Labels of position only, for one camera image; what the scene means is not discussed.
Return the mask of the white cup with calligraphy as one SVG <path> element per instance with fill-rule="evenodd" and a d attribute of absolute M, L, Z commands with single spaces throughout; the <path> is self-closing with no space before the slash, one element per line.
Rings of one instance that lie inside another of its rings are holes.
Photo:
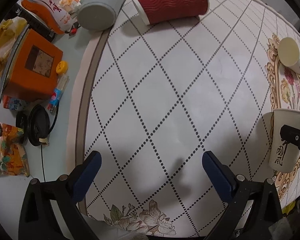
<path fill-rule="evenodd" d="M 300 157 L 300 111 L 274 110 L 274 130 L 269 166 L 290 173 Z"/>

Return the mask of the white cup with bamboo print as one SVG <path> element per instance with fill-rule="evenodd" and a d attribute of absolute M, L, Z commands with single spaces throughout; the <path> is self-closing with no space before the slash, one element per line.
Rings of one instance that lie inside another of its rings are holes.
<path fill-rule="evenodd" d="M 280 62 L 300 75 L 300 48 L 291 37 L 283 38 L 277 48 Z"/>

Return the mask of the red ripple paper cup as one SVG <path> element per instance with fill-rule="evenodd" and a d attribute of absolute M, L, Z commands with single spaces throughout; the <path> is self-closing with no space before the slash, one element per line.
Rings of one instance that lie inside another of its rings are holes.
<path fill-rule="evenodd" d="M 209 0 L 132 0 L 146 25 L 178 18 L 205 15 Z"/>

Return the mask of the colourful floral paper bag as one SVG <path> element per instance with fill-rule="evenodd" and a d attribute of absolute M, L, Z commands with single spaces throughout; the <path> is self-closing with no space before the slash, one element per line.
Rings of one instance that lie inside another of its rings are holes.
<path fill-rule="evenodd" d="M 0 122 L 0 176 L 30 175 L 23 129 Z"/>

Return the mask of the orange gift box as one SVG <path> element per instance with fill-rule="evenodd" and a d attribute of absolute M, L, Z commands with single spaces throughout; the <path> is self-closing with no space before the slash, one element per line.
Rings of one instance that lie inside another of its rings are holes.
<path fill-rule="evenodd" d="M 2 93 L 34 102 L 47 100 L 57 86 L 57 64 L 63 52 L 32 29 L 25 36 L 13 57 Z"/>

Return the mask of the yellow cap small bottle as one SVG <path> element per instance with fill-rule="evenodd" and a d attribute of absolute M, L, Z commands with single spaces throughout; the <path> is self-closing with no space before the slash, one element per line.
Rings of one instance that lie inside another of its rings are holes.
<path fill-rule="evenodd" d="M 51 96 L 51 99 L 47 107 L 47 110 L 52 114 L 54 114 L 55 111 L 57 110 L 59 101 L 70 80 L 67 71 L 68 71 L 68 63 L 66 61 L 60 61 L 56 67 L 57 86 L 53 91 L 53 94 Z"/>

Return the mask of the floral patterned table mat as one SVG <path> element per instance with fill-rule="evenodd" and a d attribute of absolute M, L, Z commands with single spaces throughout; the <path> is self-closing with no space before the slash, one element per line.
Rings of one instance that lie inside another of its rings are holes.
<path fill-rule="evenodd" d="M 226 208 L 202 168 L 212 151 L 236 174 L 273 178 L 280 203 L 300 196 L 300 158 L 269 167 L 276 108 L 300 111 L 300 76 L 279 64 L 300 33 L 259 0 L 209 0 L 205 16 L 145 25 L 126 0 L 110 31 L 90 42 L 87 96 L 76 146 L 102 166 L 81 211 L 127 231 L 207 235 Z"/>

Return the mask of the yellow plastic bag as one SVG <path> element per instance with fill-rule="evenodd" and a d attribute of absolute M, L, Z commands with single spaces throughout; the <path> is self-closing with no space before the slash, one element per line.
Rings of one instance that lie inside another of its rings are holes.
<path fill-rule="evenodd" d="M 0 78 L 12 47 L 26 25 L 27 21 L 18 16 L 13 19 L 2 20 L 0 24 Z"/>

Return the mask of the black flashlight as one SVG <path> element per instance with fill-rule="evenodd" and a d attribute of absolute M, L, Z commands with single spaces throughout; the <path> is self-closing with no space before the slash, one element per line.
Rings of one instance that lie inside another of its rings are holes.
<path fill-rule="evenodd" d="M 21 5 L 18 3 L 15 4 L 16 7 L 16 14 L 17 16 L 24 18 L 27 23 L 30 25 L 30 28 L 36 31 L 38 34 L 40 34 L 42 37 L 44 37 L 49 42 L 52 42 L 56 36 L 56 34 L 51 31 L 41 20 L 34 17 L 29 11 L 24 9 Z"/>

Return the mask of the orange labelled drink bottle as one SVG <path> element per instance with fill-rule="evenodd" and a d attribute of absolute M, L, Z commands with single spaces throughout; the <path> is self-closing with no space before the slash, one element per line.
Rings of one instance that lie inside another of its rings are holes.
<path fill-rule="evenodd" d="M 21 0 L 21 5 L 59 35 L 70 31 L 74 23 L 71 15 L 54 0 Z"/>

